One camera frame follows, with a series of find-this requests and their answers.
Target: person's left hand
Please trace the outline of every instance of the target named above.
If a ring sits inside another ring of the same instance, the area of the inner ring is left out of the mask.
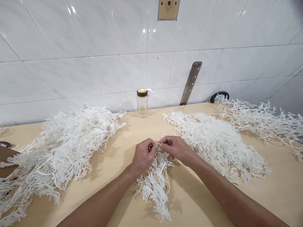
[[[156,142],[148,138],[136,145],[133,162],[129,165],[136,179],[148,170],[154,161],[157,145],[148,147],[150,144],[156,144]]]

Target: white ceramic tile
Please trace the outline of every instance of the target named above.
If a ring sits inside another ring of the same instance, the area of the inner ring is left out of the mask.
[[[190,94],[187,104],[209,102],[215,92],[209,85],[195,85]]]
[[[303,44],[273,48],[280,51],[270,58],[260,78],[289,76],[303,63]]]
[[[147,53],[148,0],[112,1],[119,54]]]
[[[22,62],[0,63],[0,105],[52,99]]]
[[[184,87],[186,85],[192,64],[197,60],[199,51],[175,52],[171,66],[169,88]]]
[[[156,109],[163,108],[165,106],[167,89],[156,89],[148,98],[148,108]]]
[[[0,105],[0,125],[15,125],[15,115],[8,108],[9,105]]]
[[[303,63],[292,74],[292,76],[303,76]]]
[[[149,1],[148,53],[175,51],[183,1],[180,2],[177,21],[158,21],[158,1]]]
[[[293,38],[290,44],[303,44],[303,29]]]
[[[147,54],[120,55],[125,91],[147,88]]]
[[[188,0],[184,2],[176,51],[201,49],[215,4],[216,1],[209,0]]]
[[[137,110],[137,92],[136,91],[131,91],[131,92],[126,92],[126,100],[127,100],[127,106],[128,106],[128,111],[136,111]]]
[[[90,57],[89,61],[95,71],[96,80],[103,94],[125,92],[118,55]]]
[[[217,72],[217,62],[221,56],[222,49],[201,50],[197,61],[202,62],[195,85],[207,84],[209,78],[214,77]]]
[[[303,3],[300,0],[277,0],[255,34],[255,44],[288,44],[302,29]]]
[[[270,98],[269,101],[270,101],[271,107],[276,107],[276,115],[279,115],[281,113],[280,108],[284,111],[284,113],[290,112],[293,114],[303,115],[302,107],[295,106],[290,103],[282,102],[280,100],[276,100],[276,99],[272,99],[272,98]]]
[[[283,87],[291,77],[276,77],[268,79],[258,79],[247,89],[251,99],[270,98],[281,87]]]
[[[110,0],[68,0],[89,56],[116,55]]]
[[[174,53],[147,55],[147,86],[150,89],[167,88]]]
[[[209,84],[258,79],[269,61],[279,52],[278,47],[224,49]]]
[[[259,106],[261,104],[261,102],[263,103],[267,103],[268,98],[263,98],[263,99],[254,99],[254,100],[248,100],[247,102],[249,102],[252,105],[257,105]]]
[[[79,110],[83,105],[80,98],[56,99],[56,101],[61,107],[62,111],[67,114],[74,113],[75,110]]]
[[[0,36],[0,62],[21,61],[11,47]]]
[[[55,99],[102,93],[88,57],[27,61],[25,64]]]
[[[230,28],[224,47],[251,47],[262,45],[255,38],[276,0],[248,0],[240,11],[237,23]]]
[[[56,58],[87,56],[67,1],[24,0],[24,4]]]
[[[6,106],[9,111],[14,113],[14,122],[19,125],[42,122],[61,111],[59,104],[55,100],[25,102]]]
[[[185,87],[166,89],[165,107],[179,106]]]
[[[247,93],[254,80],[235,81],[218,84],[195,85],[189,97],[188,104],[209,102],[210,98],[217,92],[226,91],[231,99],[249,100],[253,99]]]
[[[299,107],[303,107],[303,77],[294,76],[287,84],[285,84],[276,94],[272,96],[283,102],[287,102]]]
[[[0,34],[23,61],[54,58],[22,1],[1,1],[0,21]]]
[[[203,39],[202,49],[225,48],[232,28],[237,24],[247,0],[217,0]]]
[[[112,112],[128,110],[125,93],[80,97],[83,104],[104,107]]]

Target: bottle cap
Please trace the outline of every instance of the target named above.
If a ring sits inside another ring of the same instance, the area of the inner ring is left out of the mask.
[[[144,98],[148,95],[148,90],[147,89],[138,89],[137,90],[137,96]]]

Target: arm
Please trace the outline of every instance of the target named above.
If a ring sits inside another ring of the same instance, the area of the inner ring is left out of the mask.
[[[151,166],[157,148],[152,146],[149,150],[148,145],[155,143],[152,139],[146,139],[137,144],[132,163],[116,179],[82,203],[57,227],[106,226],[127,189]]]
[[[159,146],[190,167],[218,200],[223,210],[238,226],[288,226],[273,213],[248,197],[225,179],[212,166],[192,150],[181,137],[166,136]]]

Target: metal bracket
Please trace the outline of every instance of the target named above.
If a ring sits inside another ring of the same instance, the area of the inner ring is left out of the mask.
[[[186,85],[185,85],[185,88],[184,88],[184,92],[183,92],[183,95],[182,95],[180,106],[187,104],[188,99],[190,97],[190,94],[193,90],[193,86],[195,85],[195,82],[196,82],[197,76],[199,74],[199,71],[201,69],[201,66],[202,66],[201,61],[195,61],[193,63],[192,69],[190,70],[190,73],[189,73],[189,76],[188,76],[188,79],[187,79],[187,82],[186,82]]]

